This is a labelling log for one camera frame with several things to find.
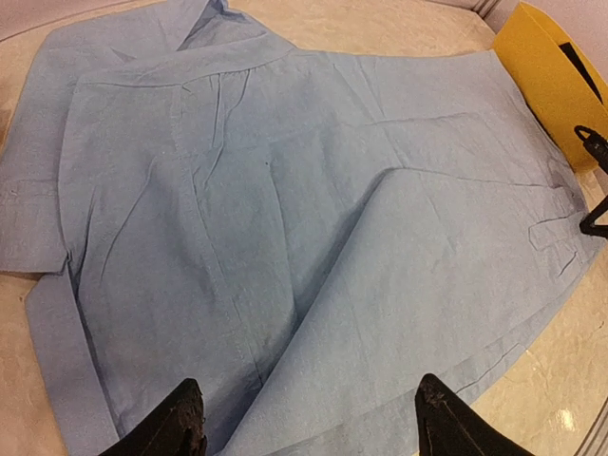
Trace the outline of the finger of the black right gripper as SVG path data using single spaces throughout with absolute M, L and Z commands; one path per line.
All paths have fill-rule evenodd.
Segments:
M 576 125 L 574 131 L 582 141 L 585 150 L 598 162 L 599 168 L 606 171 L 608 167 L 607 140 L 597 131 L 583 125 Z
M 580 223 L 580 231 L 591 237 L 608 238 L 608 226 L 597 221 L 608 211 L 608 197 L 605 197 Z

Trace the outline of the yellow plastic basket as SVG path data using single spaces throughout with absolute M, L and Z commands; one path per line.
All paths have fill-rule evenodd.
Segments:
M 569 35 L 544 11 L 521 2 L 493 49 L 573 170 L 598 168 L 574 127 L 589 127 L 607 140 L 607 84 Z

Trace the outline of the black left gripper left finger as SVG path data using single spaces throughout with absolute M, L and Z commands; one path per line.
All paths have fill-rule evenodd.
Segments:
M 205 455 L 204 404 L 198 382 L 181 381 L 132 431 L 100 456 Z

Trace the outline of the light blue long sleeve shirt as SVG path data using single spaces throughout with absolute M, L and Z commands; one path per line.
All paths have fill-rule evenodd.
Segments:
M 472 401 L 602 243 L 495 53 L 304 50 L 223 1 L 48 35 L 1 160 L 1 267 L 72 455 L 181 380 L 215 455 L 410 455 L 425 373 Z

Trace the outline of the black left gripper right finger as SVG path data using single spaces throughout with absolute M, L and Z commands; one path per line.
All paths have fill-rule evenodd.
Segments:
M 531 456 L 467 405 L 437 376 L 423 376 L 414 398 L 421 456 Z

